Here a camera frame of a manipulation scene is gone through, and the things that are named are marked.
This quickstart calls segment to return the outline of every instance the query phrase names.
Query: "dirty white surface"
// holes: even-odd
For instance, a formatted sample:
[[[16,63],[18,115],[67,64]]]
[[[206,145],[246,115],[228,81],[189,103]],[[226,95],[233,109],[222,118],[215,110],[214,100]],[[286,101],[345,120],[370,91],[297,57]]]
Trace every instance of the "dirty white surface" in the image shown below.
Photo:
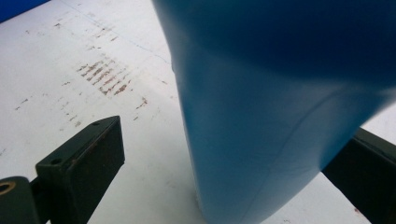
[[[205,223],[171,59],[148,0],[52,0],[0,24],[0,178],[120,115],[126,162],[90,223]],[[396,143],[388,110],[364,127]],[[369,223],[319,174],[263,223]]]

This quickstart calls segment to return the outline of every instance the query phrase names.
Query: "blue object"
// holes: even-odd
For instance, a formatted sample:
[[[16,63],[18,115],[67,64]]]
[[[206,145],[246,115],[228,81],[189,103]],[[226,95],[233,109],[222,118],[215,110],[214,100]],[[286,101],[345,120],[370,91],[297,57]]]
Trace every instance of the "blue object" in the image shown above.
[[[396,1],[154,0],[208,223],[260,223],[395,99]]]
[[[22,12],[37,7],[49,0],[1,0],[0,22],[18,16]]]

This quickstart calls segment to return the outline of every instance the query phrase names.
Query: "black plastic bracket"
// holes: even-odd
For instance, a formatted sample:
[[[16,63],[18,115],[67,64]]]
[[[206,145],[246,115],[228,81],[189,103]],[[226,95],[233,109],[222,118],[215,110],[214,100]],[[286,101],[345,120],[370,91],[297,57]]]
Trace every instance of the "black plastic bracket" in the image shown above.
[[[396,223],[396,146],[359,129],[323,170],[373,224]]]
[[[0,223],[85,224],[124,161],[120,117],[98,120],[40,161],[31,183],[0,180]]]

